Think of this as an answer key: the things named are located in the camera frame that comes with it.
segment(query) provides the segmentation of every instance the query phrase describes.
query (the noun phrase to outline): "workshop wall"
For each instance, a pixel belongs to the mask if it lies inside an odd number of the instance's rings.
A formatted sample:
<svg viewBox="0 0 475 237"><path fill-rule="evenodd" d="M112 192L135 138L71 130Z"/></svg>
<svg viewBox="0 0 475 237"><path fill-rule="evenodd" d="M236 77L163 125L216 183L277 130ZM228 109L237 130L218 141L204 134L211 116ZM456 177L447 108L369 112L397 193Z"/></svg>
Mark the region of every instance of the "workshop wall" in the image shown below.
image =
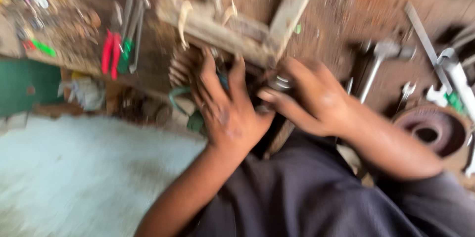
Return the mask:
<svg viewBox="0 0 475 237"><path fill-rule="evenodd" d="M34 104L64 101L58 97L58 67L31 60L0 59L0 117L29 111Z"/></svg>

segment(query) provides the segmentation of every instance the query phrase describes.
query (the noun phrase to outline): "hand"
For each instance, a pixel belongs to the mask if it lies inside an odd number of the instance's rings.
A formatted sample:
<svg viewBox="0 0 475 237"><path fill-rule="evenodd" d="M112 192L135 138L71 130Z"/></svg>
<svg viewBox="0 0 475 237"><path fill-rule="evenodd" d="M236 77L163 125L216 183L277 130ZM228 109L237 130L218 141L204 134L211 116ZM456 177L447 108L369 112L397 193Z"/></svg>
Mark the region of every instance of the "hand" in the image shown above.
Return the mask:
<svg viewBox="0 0 475 237"><path fill-rule="evenodd" d="M318 63L314 72L294 58L284 62L283 75L294 82L297 99L265 88L258 97L270 102L274 109L301 130L318 136L344 137L351 108L357 104L330 70Z"/></svg>
<svg viewBox="0 0 475 237"><path fill-rule="evenodd" d="M254 111L246 90L244 59L236 56L229 72L229 91L225 91L216 75L211 51L202 50L202 68L191 81L191 94L205 120L209 147L237 151L246 156L264 136L275 113Z"/></svg>

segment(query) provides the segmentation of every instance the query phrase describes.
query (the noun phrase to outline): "wooden workbench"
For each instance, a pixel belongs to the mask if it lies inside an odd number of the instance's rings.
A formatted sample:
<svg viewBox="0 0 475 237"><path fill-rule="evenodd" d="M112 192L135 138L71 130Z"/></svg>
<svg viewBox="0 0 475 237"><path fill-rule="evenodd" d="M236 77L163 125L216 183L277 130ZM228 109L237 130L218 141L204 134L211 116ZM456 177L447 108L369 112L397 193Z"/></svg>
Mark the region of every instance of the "wooden workbench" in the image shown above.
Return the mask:
<svg viewBox="0 0 475 237"><path fill-rule="evenodd" d="M82 71L94 76L104 77L100 71L100 57L105 28L109 24L113 0L50 0L58 9L54 16L57 26L46 26L44 31L33 31L34 37L54 47L57 57L52 58L37 51L28 52L33 60L63 68ZM117 0L124 5L125 0ZM223 0L227 6L231 0ZM323 61L339 80L359 76L355 67L365 64L355 58L348 44L361 40L393 39L402 44L418 45L415 34L403 12L407 0L311 0L301 18L302 32L294 34L286 55L307 57L303 59L311 66L312 62ZM415 5L430 37L438 36L451 23L470 23L475 19L473 0L410 0ZM234 0L241 14L269 23L280 0ZM82 39L71 30L71 23L78 19L75 8L94 9L102 20L97 37L98 45ZM125 74L119 81L127 85L159 93L170 89L168 65L173 48L177 43L176 30L158 21L154 7L148 11L143 28L138 70L135 74ZM3 11L11 25L15 14ZM1 53L8 57L21 56L20 44L15 38L14 27L2 31ZM419 49L411 63L387 62L381 67L373 88L368 95L367 104L378 112L391 115L388 107L400 97L400 87L407 81L417 81L414 95L431 84L437 84L436 76L424 51Z"/></svg>

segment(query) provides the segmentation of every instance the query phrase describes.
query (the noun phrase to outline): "red pliers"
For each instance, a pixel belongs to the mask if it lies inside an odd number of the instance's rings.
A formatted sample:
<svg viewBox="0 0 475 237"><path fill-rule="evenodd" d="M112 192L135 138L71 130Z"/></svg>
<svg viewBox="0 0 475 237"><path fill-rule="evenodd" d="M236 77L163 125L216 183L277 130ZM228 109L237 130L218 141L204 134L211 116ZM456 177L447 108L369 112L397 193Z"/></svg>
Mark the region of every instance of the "red pliers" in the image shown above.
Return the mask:
<svg viewBox="0 0 475 237"><path fill-rule="evenodd" d="M102 49L102 73L109 72L110 59L112 54L111 77L113 80L117 79L117 64L122 54L121 44L122 38L119 34L122 25L122 8L118 2L114 2L114 11L112 13L112 20L110 29L107 29L107 38Z"/></svg>

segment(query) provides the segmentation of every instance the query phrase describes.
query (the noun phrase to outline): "concrete floor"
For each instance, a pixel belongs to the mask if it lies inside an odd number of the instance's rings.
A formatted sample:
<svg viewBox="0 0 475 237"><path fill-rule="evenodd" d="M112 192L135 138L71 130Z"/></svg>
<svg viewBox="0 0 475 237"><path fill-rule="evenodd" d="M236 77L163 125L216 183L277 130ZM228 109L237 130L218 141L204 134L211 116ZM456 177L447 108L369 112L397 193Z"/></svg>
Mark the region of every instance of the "concrete floor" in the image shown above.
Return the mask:
<svg viewBox="0 0 475 237"><path fill-rule="evenodd" d="M0 137L0 237L129 237L204 144L105 117L30 117Z"/></svg>

